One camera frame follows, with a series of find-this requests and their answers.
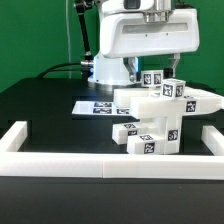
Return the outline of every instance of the black tabletop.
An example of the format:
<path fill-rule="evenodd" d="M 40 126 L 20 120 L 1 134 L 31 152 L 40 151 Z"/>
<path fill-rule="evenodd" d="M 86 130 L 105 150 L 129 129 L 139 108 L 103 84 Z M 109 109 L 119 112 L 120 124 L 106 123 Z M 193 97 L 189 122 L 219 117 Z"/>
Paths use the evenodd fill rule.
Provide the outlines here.
<path fill-rule="evenodd" d="M 83 80 L 23 79 L 0 94 L 0 135 L 25 120 L 21 151 L 126 153 L 111 139 L 112 124 L 135 119 L 71 114 L 77 100 L 112 99 Z M 211 155 L 202 127 L 222 132 L 223 118 L 184 117 L 180 153 Z M 223 189 L 210 180 L 0 177 L 0 223 L 223 223 Z"/>

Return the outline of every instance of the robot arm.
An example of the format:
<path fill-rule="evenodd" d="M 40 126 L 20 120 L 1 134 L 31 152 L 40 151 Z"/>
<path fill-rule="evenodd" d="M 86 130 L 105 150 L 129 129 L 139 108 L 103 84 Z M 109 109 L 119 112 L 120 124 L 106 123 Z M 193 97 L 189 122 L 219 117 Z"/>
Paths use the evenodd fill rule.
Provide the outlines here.
<path fill-rule="evenodd" d="M 137 80 L 138 56 L 174 54 L 167 74 L 175 75 L 180 53 L 199 46 L 197 11 L 180 1 L 181 9 L 172 10 L 171 0 L 82 0 L 81 13 L 75 4 L 78 14 L 93 3 L 100 17 L 100 51 L 88 79 L 93 86 L 132 85 Z"/>

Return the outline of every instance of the white cube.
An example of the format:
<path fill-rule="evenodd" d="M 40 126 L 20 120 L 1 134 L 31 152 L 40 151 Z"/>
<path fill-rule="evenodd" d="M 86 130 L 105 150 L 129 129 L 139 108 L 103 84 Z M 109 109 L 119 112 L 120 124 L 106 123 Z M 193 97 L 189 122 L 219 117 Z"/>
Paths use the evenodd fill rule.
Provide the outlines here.
<path fill-rule="evenodd" d="M 156 134 L 145 134 L 128 137 L 129 154 L 164 154 L 165 139 Z"/>
<path fill-rule="evenodd" d="M 163 70 L 147 70 L 141 72 L 142 87 L 161 86 Z"/>
<path fill-rule="evenodd" d="M 114 124 L 112 139 L 118 144 L 127 144 L 128 137 L 133 135 L 140 135 L 148 130 L 147 126 L 140 122 Z"/>
<path fill-rule="evenodd" d="M 185 81 L 178 79 L 164 79 L 160 90 L 160 96 L 170 99 L 184 97 Z"/>

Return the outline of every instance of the white plastic casing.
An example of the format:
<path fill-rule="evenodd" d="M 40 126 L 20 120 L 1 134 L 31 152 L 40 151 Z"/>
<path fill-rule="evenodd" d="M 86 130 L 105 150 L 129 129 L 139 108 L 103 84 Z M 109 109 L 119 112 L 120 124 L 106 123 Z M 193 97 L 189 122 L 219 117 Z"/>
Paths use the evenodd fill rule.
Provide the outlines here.
<path fill-rule="evenodd" d="M 143 13 L 120 13 L 101 23 L 100 48 L 108 58 L 192 52 L 198 46 L 195 9 L 176 9 L 169 22 L 145 23 Z"/>
<path fill-rule="evenodd" d="M 147 1 L 141 1 L 139 9 L 125 9 L 124 0 L 110 0 L 103 3 L 102 11 L 104 14 L 146 11 L 151 9 L 153 5 L 154 5 L 154 0 L 147 0 Z"/>

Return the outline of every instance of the green backdrop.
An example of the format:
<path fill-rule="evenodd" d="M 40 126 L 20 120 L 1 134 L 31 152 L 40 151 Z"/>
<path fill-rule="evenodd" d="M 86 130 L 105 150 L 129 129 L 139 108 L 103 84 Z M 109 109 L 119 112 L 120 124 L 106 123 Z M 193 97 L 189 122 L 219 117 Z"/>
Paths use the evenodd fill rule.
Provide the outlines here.
<path fill-rule="evenodd" d="M 181 55 L 176 77 L 208 84 L 224 95 L 224 1 L 186 1 L 198 9 L 200 48 Z M 72 60 L 76 61 L 83 57 L 83 46 L 73 3 L 70 0 L 69 18 Z M 1 0 L 0 92 L 20 79 L 34 77 L 50 66 L 68 61 L 65 12 L 66 0 Z M 95 54 L 99 48 L 96 8 L 86 13 L 86 20 Z M 140 62 L 143 69 L 161 68 L 156 56 L 141 58 Z M 79 73 L 74 73 L 73 78 L 80 78 Z"/>

